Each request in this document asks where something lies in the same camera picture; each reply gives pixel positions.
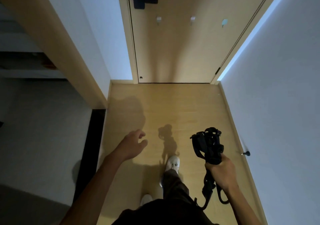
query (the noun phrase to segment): sneaker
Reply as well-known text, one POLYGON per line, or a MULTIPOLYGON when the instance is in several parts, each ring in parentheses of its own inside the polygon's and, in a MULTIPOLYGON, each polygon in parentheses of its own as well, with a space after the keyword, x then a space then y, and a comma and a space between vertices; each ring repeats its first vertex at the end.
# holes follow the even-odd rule
MULTIPOLYGON (((168 161, 167 161, 167 165, 166 165, 166 171, 173 169, 174 171, 176 171, 178 173, 179 171, 179 166, 180 166, 180 158, 178 158, 177 156, 171 156, 168 161)), ((162 188, 162 178, 160 179, 160 187, 162 188)))
POLYGON ((152 196, 149 194, 146 194, 142 197, 141 202, 140 202, 140 206, 143 206, 144 204, 149 203, 150 201, 153 201, 152 196))

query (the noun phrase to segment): hand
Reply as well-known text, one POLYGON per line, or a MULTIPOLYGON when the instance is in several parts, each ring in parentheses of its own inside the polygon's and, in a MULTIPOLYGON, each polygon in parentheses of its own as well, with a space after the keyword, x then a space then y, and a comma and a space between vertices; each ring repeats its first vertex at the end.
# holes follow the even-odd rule
POLYGON ((122 161, 138 156, 148 145, 148 140, 143 140, 140 143, 138 142, 138 140, 144 136, 146 136, 146 133, 142 130, 131 131, 123 138, 113 153, 122 161))
POLYGON ((227 193, 231 188, 238 187, 235 165, 233 162, 221 153, 222 162, 213 165, 206 162, 206 169, 210 170, 212 177, 216 183, 227 193))

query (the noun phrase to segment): person's left arm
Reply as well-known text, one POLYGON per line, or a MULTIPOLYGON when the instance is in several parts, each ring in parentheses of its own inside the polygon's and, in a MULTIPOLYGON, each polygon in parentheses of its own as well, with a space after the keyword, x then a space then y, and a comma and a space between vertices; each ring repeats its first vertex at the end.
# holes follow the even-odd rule
POLYGON ((72 204, 60 225, 95 225, 112 180, 122 162, 136 157, 147 146, 148 141, 139 139, 146 134, 142 130, 132 131, 119 143, 116 149, 107 155, 100 168, 72 204))

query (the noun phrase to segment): forearm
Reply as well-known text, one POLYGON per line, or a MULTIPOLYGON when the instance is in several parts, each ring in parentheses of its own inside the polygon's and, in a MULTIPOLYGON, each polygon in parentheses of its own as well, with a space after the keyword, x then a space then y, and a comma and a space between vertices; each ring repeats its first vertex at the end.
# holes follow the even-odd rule
POLYGON ((238 225, 261 225, 238 185, 230 188, 225 194, 230 201, 238 225))
POLYGON ((97 223, 106 194, 121 163, 122 159, 115 152, 105 157, 97 173, 67 212, 61 225, 97 223))

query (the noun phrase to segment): person's left hand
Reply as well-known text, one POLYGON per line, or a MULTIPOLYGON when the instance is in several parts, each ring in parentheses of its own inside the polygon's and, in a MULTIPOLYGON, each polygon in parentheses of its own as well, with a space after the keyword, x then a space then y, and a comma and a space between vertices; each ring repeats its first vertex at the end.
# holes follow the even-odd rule
POLYGON ((138 156, 142 150, 148 145, 148 140, 138 142, 139 139, 146 136, 142 130, 131 131, 119 143, 113 151, 122 161, 129 160, 138 156))

